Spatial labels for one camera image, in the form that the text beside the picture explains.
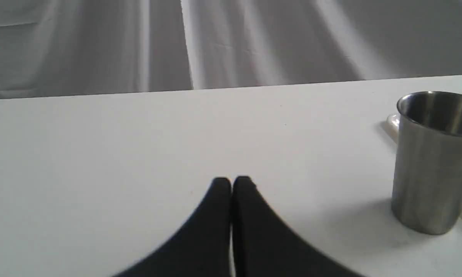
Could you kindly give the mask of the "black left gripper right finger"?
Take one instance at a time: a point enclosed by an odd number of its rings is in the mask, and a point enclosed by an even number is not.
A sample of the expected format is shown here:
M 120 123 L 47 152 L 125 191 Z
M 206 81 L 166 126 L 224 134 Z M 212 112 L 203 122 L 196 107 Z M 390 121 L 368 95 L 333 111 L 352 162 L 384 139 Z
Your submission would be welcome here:
M 357 276 L 291 230 L 248 176 L 233 183 L 233 259 L 237 277 Z

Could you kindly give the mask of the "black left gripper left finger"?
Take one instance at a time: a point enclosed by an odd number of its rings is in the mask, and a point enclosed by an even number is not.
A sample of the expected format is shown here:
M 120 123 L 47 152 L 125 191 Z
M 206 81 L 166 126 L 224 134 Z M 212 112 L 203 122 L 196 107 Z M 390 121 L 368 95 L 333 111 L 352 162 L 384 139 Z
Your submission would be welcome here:
M 229 277 L 231 183 L 213 179 L 181 228 L 119 277 Z

